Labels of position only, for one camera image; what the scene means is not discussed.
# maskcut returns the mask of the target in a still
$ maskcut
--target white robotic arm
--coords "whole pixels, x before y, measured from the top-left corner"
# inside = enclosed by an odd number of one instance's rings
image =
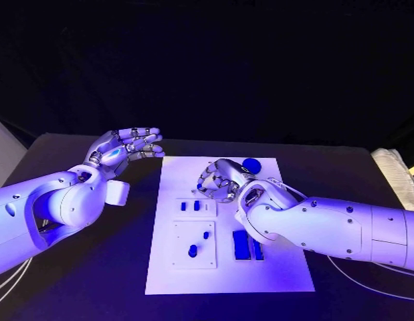
[[[0,273],[45,251],[99,218],[105,203],[123,206],[130,185],[113,181],[128,162],[164,157],[158,128],[107,132],[83,165],[0,188]],[[37,226],[37,219],[48,225]]]
[[[218,190],[203,187],[211,173],[215,173]],[[273,244],[282,236],[318,253],[414,271],[413,211],[338,199],[306,198],[276,179],[259,180],[227,159],[208,167],[198,183],[201,193],[213,199],[224,202],[237,198],[236,219],[260,243]]]

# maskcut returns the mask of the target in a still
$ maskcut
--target blue rectangular block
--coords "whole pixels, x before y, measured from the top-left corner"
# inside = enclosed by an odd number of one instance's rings
[[[256,241],[256,239],[253,239],[253,250],[256,252],[256,260],[263,261],[264,256],[263,256],[263,251],[262,251],[262,244],[260,244],[260,242]]]
[[[234,231],[233,239],[236,259],[252,259],[253,257],[250,255],[247,231]]]

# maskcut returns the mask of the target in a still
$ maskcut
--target black table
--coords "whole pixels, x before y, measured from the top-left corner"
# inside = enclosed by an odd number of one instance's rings
[[[81,163],[94,139],[43,135],[6,185]],[[306,195],[401,208],[361,148],[190,140],[161,145],[172,156],[276,157],[285,182]],[[132,184],[126,206],[107,205],[97,222],[34,258],[0,303],[0,320],[414,320],[414,302],[360,287],[326,256],[308,251],[316,292],[146,296],[161,168],[162,159],[132,163],[119,177]],[[414,296],[413,277],[367,262],[337,263],[371,287]]]

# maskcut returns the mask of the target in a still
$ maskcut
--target black curtain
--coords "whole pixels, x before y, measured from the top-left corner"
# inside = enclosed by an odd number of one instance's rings
[[[0,1],[0,119],[27,142],[158,126],[168,138],[399,146],[414,3],[295,2]]]

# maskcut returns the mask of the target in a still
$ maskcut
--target robotic hand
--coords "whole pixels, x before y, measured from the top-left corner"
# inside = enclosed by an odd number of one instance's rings
[[[0,188],[0,273],[89,226],[105,203],[126,204],[130,185],[112,179],[130,161],[165,156],[161,140],[158,128],[109,131],[81,165]]]
[[[203,187],[211,173],[220,173],[218,189]],[[308,198],[275,178],[257,179],[227,159],[210,165],[197,189],[223,203],[239,200],[236,219],[260,243],[273,244],[285,237],[318,253],[414,271],[414,211]]]

